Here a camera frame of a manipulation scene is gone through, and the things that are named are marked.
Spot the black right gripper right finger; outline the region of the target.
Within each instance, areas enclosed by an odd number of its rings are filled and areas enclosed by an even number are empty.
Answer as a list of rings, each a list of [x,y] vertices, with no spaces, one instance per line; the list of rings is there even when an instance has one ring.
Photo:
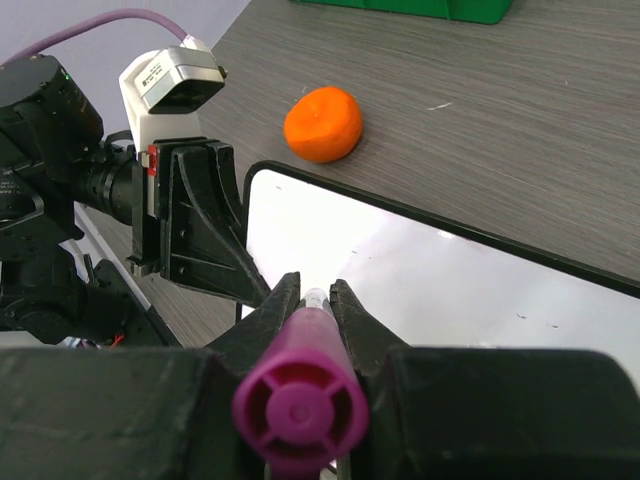
[[[585,350],[412,347],[347,282],[330,302],[370,406],[350,479],[635,479],[639,397]]]

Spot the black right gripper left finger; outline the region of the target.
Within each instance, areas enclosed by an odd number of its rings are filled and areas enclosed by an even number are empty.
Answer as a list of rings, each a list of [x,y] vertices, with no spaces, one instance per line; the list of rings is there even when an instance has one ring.
[[[260,479],[231,400],[300,298],[284,275],[211,345],[1,352],[5,479]]]

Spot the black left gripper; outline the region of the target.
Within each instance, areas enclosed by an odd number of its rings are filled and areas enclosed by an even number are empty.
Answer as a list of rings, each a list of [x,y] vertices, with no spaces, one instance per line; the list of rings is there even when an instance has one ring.
[[[102,142],[74,164],[74,200],[132,229],[128,262],[250,307],[270,287],[244,245],[234,150],[218,140]]]

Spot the white marker with magenta cap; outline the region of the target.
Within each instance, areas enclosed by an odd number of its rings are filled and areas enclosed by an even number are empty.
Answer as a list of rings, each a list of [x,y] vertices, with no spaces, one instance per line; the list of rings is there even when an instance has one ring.
[[[364,438],[368,402],[323,290],[301,298],[236,389],[232,413],[273,479],[316,479]]]

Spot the small white whiteboard black frame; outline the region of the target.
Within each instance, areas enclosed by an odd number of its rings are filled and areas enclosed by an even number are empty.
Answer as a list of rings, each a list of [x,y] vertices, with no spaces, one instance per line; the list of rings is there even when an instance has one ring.
[[[639,378],[639,287],[493,235],[264,162],[247,176],[246,248],[305,305],[345,281],[413,346],[589,350]]]

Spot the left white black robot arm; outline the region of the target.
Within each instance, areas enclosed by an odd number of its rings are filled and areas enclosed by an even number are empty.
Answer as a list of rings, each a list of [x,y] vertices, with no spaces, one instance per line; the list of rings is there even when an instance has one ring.
[[[198,109],[225,84],[208,51],[169,47],[120,79],[129,127],[106,135],[53,56],[1,68],[1,330],[55,345],[177,340],[109,260],[74,256],[88,206],[132,230],[138,276],[256,307],[269,287],[244,246],[234,151],[202,135]]]

